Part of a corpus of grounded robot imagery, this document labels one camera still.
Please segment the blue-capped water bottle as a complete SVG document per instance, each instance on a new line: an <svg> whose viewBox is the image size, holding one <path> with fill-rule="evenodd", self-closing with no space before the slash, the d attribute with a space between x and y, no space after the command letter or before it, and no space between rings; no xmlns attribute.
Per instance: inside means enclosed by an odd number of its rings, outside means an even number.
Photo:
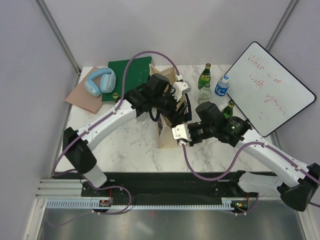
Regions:
<svg viewBox="0 0 320 240"><path fill-rule="evenodd" d="M224 97L227 94L229 87L229 77L225 75L217 82L214 93L219 97Z"/></svg>
<svg viewBox="0 0 320 240"><path fill-rule="evenodd" d="M148 119L148 116L146 114L141 114L139 117L136 118L136 121L141 123Z"/></svg>

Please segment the clear green-capped bottle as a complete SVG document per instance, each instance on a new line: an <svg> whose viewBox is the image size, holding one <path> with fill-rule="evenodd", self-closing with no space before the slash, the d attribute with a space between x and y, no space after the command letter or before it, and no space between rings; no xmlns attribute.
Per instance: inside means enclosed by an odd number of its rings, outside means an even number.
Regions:
<svg viewBox="0 0 320 240"><path fill-rule="evenodd" d="M212 97L212 90L209 83L206 83L199 91L198 95L198 104L202 104L204 102L209 102Z"/></svg>

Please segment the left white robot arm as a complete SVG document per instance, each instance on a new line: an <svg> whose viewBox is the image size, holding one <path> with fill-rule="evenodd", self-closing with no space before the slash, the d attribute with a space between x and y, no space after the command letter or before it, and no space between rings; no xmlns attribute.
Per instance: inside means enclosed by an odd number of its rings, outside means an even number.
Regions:
<svg viewBox="0 0 320 240"><path fill-rule="evenodd" d="M182 97L191 91L191 85L182 79L171 84L159 74L151 75L147 83L129 90L122 100L95 121L74 130L63 132L62 149L74 169L92 184L99 197L110 191L107 177L99 167L93 150L112 132L152 109L158 110L173 126L185 122L187 103Z"/></svg>

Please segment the beige canvas tote bag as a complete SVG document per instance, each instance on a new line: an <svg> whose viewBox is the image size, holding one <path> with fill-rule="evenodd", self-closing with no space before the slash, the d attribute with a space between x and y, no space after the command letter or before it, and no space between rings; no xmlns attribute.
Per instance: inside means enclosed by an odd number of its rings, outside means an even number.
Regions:
<svg viewBox="0 0 320 240"><path fill-rule="evenodd" d="M171 85L173 85L179 79L176 69L173 66L170 66L164 70L159 70L152 64L149 64L149 73L150 75L158 73L165 76ZM177 141L173 138L171 126L172 124L169 122L169 120L161 114L159 120L157 121L157 146L159 149L172 149L179 146Z"/></svg>

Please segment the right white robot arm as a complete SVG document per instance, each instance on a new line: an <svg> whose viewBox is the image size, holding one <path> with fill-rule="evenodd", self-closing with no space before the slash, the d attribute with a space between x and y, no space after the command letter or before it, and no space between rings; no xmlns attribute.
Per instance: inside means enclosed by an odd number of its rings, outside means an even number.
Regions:
<svg viewBox="0 0 320 240"><path fill-rule="evenodd" d="M311 204L320 185L320 166L306 164L266 141L247 121L237 116L226 118L212 102L196 108L199 122L186 124L182 129L190 146L209 138L236 148L238 156L245 152L270 169L274 176L240 171L239 177L229 184L235 197L245 192L280 197L290 208L303 212Z"/></svg>

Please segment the green Perrier glass bottle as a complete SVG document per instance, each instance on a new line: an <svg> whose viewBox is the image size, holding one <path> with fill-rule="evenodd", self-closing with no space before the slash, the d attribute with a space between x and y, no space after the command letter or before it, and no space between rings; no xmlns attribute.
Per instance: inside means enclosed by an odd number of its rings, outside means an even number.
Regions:
<svg viewBox="0 0 320 240"><path fill-rule="evenodd" d="M205 65L204 70L202 71L202 73L199 76L197 87L200 90L206 84L210 84L210 82L211 82L211 64L207 63Z"/></svg>

